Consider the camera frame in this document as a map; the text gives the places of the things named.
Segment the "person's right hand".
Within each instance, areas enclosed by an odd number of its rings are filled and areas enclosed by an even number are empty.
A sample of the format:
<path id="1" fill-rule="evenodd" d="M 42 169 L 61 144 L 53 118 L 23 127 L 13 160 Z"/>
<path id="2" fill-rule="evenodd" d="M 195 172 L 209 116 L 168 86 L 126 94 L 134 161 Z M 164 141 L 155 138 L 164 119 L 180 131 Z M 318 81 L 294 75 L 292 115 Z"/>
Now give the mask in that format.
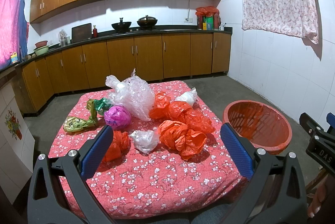
<path id="1" fill-rule="evenodd" d="M 318 185 L 312 203 L 307 210 L 307 215 L 309 218 L 313 218 L 318 213 L 325 199 L 330 195 L 332 190 L 334 190 L 334 177 L 329 174 Z"/>

